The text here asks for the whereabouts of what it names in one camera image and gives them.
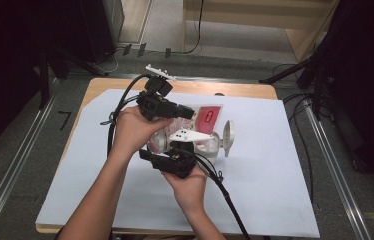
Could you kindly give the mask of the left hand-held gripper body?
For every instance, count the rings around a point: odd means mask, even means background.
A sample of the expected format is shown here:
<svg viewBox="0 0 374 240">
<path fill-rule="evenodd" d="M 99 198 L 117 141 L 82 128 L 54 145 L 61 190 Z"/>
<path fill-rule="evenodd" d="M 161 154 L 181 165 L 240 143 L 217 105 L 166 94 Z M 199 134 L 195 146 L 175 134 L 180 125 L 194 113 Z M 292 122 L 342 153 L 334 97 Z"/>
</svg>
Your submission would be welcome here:
<svg viewBox="0 0 374 240">
<path fill-rule="evenodd" d="M 165 98 L 173 89 L 168 80 L 176 80 L 166 70 L 153 68 L 150 64 L 146 69 L 152 72 L 136 100 L 140 107 L 140 113 L 147 119 L 153 120 L 156 117 L 175 118 L 177 116 L 177 105 Z"/>
</svg>

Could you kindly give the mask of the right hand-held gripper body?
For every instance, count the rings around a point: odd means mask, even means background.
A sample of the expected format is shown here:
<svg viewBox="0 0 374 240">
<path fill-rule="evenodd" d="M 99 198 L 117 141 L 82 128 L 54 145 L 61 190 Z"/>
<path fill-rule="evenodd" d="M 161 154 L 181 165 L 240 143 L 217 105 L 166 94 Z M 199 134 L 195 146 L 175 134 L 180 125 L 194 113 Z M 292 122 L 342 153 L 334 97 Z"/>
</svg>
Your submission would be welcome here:
<svg viewBox="0 0 374 240">
<path fill-rule="evenodd" d="M 196 165 L 196 142 L 212 140 L 211 134 L 179 129 L 172 134 L 159 130 L 148 142 L 148 161 L 155 169 L 186 178 Z"/>
</svg>

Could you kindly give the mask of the red refill pouch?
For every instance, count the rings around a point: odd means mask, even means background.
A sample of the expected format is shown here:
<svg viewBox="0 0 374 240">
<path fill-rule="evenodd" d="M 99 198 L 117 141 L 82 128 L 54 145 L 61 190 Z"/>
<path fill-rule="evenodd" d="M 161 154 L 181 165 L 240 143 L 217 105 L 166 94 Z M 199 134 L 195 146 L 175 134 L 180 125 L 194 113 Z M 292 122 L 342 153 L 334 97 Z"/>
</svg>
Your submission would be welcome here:
<svg viewBox="0 0 374 240">
<path fill-rule="evenodd" d="M 193 117 L 191 119 L 176 118 L 174 122 L 166 128 L 169 134 L 175 133 L 181 128 L 211 134 L 218 122 L 223 105 L 190 105 L 190 108 L 194 110 Z"/>
</svg>

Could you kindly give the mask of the white lidded container with handle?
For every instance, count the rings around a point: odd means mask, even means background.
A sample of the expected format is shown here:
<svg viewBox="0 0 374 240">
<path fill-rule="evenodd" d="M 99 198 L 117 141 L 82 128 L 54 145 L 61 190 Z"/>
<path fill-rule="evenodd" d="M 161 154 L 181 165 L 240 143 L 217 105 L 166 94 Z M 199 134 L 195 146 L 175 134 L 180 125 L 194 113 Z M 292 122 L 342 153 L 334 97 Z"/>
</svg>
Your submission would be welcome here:
<svg viewBox="0 0 374 240">
<path fill-rule="evenodd" d="M 147 148 L 152 153 L 161 154 L 167 152 L 174 141 L 192 142 L 194 152 L 203 155 L 214 164 L 220 149 L 224 150 L 225 156 L 229 155 L 234 139 L 234 124 L 230 120 L 226 122 L 222 135 L 216 132 L 202 133 L 172 124 L 155 133 L 147 143 Z"/>
</svg>

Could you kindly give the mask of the person's left hand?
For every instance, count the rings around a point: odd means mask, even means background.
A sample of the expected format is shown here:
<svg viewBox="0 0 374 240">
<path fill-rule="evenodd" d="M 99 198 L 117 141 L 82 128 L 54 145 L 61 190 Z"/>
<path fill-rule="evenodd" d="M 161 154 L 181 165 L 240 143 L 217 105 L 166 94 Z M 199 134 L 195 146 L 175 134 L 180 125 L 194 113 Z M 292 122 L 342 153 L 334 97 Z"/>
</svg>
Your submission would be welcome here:
<svg viewBox="0 0 374 240">
<path fill-rule="evenodd" d="M 159 130 L 168 127 L 173 119 L 158 118 L 147 120 L 139 107 L 127 107 L 116 121 L 114 142 L 109 154 L 112 158 L 130 159 Z"/>
</svg>

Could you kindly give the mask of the person's right hand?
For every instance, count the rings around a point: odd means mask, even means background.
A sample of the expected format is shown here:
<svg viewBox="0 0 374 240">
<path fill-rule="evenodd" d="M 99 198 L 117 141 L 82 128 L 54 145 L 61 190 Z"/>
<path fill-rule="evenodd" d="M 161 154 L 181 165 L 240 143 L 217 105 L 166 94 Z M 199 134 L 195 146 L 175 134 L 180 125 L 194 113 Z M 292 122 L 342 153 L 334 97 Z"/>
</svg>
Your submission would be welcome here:
<svg viewBox="0 0 374 240">
<path fill-rule="evenodd" d="M 185 214 L 204 211 L 207 175 L 198 166 L 184 179 L 166 172 L 162 175 L 172 187 L 176 202 Z"/>
</svg>

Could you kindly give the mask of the dark cabinet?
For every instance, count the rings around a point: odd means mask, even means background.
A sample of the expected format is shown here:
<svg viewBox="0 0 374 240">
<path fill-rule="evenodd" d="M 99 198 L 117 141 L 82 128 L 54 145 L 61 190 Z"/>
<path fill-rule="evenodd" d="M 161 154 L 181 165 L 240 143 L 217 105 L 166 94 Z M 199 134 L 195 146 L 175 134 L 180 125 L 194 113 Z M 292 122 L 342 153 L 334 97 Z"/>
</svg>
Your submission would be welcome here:
<svg viewBox="0 0 374 240">
<path fill-rule="evenodd" d="M 103 62 L 116 52 L 125 20 L 121 0 L 79 0 L 87 34 L 87 57 Z"/>
</svg>

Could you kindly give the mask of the black stand legs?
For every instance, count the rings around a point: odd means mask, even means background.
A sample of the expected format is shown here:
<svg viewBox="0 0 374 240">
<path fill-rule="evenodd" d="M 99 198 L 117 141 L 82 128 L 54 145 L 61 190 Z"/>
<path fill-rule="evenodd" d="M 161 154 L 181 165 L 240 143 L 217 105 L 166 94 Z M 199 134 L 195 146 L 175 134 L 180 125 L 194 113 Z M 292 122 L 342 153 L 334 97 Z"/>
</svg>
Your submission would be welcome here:
<svg viewBox="0 0 374 240">
<path fill-rule="evenodd" d="M 311 109 L 315 118 L 319 120 L 323 82 L 328 78 L 326 64 L 324 63 L 323 58 L 324 53 L 322 51 L 317 51 L 302 62 L 294 64 L 292 67 L 289 67 L 272 77 L 259 80 L 259 83 L 271 85 L 301 70 L 302 73 L 296 84 L 300 89 L 306 89 L 311 83 L 314 83 Z"/>
<path fill-rule="evenodd" d="M 40 109 L 44 109 L 50 99 L 49 69 L 52 69 L 58 78 L 67 78 L 69 75 L 69 68 L 66 66 L 64 60 L 72 61 L 93 76 L 107 76 L 104 70 L 88 64 L 60 46 L 42 45 L 39 48 Z"/>
</svg>

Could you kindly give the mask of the light wooden furniture frame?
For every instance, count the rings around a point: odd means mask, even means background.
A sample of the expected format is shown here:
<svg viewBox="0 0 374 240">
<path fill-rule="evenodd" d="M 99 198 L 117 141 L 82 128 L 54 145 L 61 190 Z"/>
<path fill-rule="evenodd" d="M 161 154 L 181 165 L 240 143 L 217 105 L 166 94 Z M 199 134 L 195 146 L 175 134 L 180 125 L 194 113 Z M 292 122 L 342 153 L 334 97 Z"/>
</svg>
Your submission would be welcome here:
<svg viewBox="0 0 374 240">
<path fill-rule="evenodd" d="M 205 22 L 284 29 L 296 60 L 303 61 L 328 29 L 340 0 L 182 0 L 183 23 Z"/>
</svg>

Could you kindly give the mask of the metal floor rail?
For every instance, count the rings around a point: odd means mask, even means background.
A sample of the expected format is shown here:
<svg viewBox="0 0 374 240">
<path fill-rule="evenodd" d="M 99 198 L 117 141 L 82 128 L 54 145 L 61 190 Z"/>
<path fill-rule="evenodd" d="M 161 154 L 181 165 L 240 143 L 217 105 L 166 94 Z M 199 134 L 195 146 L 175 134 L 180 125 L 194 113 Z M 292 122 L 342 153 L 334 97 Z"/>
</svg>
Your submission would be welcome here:
<svg viewBox="0 0 374 240">
<path fill-rule="evenodd" d="M 25 135 L 21 145 L 18 148 L 18 151 L 13 157 L 12 162 L 10 163 L 4 177 L 0 182 L 0 214 L 16 184 L 16 181 L 28 159 L 28 156 L 31 153 L 34 144 L 37 141 L 38 135 L 50 114 L 59 87 L 60 80 L 55 78 L 51 83 L 51 87 L 49 88 L 51 91 L 50 99 L 46 102 L 45 106 L 41 110 L 37 111 L 33 123 L 30 125 L 27 134 Z"/>
<path fill-rule="evenodd" d="M 312 111 L 312 101 L 306 100 L 305 103 L 307 104 L 307 118 L 311 124 L 314 135 L 316 136 L 323 157 L 326 161 L 331 178 L 333 180 L 339 198 L 344 207 L 350 226 L 354 232 L 355 239 L 372 240 L 371 234 L 364 221 L 364 217 L 350 190 L 347 180 L 343 174 L 343 171 L 337 161 L 336 155 L 331 147 L 331 144 L 323 128 L 323 125 L 321 121 L 315 117 L 315 114 Z"/>
</svg>

